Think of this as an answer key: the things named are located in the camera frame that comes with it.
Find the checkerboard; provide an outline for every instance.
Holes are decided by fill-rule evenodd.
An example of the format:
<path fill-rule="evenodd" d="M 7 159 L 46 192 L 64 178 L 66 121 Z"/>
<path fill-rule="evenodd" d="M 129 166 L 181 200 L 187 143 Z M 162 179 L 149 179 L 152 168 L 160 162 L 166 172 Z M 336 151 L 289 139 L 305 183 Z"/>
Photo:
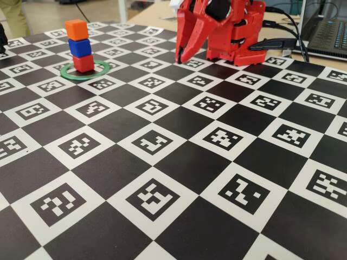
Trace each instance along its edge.
<path fill-rule="evenodd" d="M 97 79 L 63 29 L 0 57 L 0 259 L 347 259 L 346 72 L 88 28 Z"/>

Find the cube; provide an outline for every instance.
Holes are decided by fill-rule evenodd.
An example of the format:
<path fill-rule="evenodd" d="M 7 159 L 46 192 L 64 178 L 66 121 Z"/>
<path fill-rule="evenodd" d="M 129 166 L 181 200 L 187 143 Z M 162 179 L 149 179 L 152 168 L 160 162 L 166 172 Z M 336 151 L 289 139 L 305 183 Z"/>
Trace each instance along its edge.
<path fill-rule="evenodd" d="M 94 58 L 92 55 L 84 57 L 75 57 L 72 56 L 74 61 L 75 69 L 79 72 L 89 72 L 94 69 Z"/>
<path fill-rule="evenodd" d="M 67 37 L 74 41 L 88 39 L 87 23 L 83 20 L 71 20 L 65 22 Z"/>
<path fill-rule="evenodd" d="M 69 40 L 71 54 L 78 58 L 92 54 L 91 43 L 88 39 L 82 41 Z"/>

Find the black cable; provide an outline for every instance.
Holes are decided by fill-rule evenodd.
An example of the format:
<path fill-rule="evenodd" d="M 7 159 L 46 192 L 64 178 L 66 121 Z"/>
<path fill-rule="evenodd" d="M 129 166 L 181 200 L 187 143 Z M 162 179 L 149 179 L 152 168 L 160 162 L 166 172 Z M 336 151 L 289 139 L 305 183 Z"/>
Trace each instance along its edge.
<path fill-rule="evenodd" d="M 82 12 L 81 8 L 78 6 L 78 4 L 76 3 L 76 6 L 78 8 L 78 10 L 80 10 L 81 14 L 83 15 L 83 17 L 87 20 L 88 23 L 90 23 L 90 21 L 88 20 L 88 18 L 85 16 L 85 14 Z"/>

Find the blue cube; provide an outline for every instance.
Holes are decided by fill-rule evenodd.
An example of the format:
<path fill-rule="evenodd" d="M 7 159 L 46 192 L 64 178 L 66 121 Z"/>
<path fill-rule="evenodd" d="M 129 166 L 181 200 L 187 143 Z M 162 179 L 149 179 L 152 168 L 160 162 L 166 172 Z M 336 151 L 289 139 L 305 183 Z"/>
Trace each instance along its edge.
<path fill-rule="evenodd" d="M 78 58 L 92 54 L 91 43 L 88 39 L 73 41 L 69 39 L 70 51 L 73 56 Z"/>

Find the person's leg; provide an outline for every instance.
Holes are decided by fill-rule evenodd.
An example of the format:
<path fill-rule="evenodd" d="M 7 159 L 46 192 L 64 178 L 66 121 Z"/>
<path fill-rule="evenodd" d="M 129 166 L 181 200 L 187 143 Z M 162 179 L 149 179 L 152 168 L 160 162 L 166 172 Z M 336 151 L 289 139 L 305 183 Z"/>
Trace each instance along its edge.
<path fill-rule="evenodd" d="M 22 11 L 22 0 L 0 0 L 0 9 L 5 14 L 14 38 L 30 35 L 27 19 Z"/>

